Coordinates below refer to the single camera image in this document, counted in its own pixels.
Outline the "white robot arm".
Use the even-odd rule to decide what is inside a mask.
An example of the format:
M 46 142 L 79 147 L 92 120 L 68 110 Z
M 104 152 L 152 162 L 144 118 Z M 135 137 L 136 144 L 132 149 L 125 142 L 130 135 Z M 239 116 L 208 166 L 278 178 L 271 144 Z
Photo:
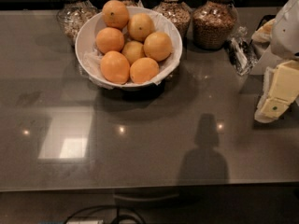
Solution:
M 299 0 L 289 0 L 278 12 L 270 45 L 250 73 L 263 75 L 254 119 L 277 120 L 299 96 Z

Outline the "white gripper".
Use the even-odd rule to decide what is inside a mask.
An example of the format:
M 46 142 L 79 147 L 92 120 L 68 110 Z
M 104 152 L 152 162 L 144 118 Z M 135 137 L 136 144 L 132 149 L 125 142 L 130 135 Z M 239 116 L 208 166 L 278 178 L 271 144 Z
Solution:
M 287 61 L 266 68 L 263 94 L 254 119 L 261 123 L 278 120 L 299 96 L 299 62 Z

